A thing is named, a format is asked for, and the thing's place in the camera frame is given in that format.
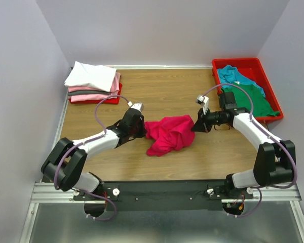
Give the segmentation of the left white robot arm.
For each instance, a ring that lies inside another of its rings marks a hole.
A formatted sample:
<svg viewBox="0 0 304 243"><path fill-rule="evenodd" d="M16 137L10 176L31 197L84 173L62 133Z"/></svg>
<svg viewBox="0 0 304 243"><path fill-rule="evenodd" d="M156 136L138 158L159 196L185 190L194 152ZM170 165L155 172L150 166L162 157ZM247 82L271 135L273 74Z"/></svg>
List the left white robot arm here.
<svg viewBox="0 0 304 243"><path fill-rule="evenodd" d="M77 189L91 200L104 196L102 180L91 172L84 173L87 159L145 136L144 116L140 108L128 108L122 119L99 134L80 140L60 139L41 167L42 174L53 181L56 189Z"/></svg>

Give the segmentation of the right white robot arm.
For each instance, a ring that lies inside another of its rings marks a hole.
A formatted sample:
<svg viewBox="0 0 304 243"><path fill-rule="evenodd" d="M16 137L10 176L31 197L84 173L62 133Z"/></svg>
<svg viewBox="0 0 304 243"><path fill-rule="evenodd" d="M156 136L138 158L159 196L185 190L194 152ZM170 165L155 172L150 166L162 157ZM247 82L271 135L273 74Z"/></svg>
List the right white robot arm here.
<svg viewBox="0 0 304 243"><path fill-rule="evenodd" d="M242 189L253 187L289 188L296 183L295 145L265 129L245 107L238 107L232 92L222 93L221 110L212 112L206 96L199 95L201 105L193 132L208 133L218 125L227 124L239 131L257 151L254 167L226 176L221 192L235 198Z"/></svg>

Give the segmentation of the magenta t shirt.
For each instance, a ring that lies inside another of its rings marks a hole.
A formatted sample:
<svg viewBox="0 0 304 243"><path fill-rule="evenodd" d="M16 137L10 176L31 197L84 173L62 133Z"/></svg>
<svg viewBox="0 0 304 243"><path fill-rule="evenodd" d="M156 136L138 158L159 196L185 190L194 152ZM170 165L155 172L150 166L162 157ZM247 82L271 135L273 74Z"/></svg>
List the magenta t shirt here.
<svg viewBox="0 0 304 243"><path fill-rule="evenodd" d="M195 138L195 133L191 131L193 125L190 115L165 117L160 121L146 121L145 137L154 140L146 154L163 156L171 151L179 151L190 146Z"/></svg>

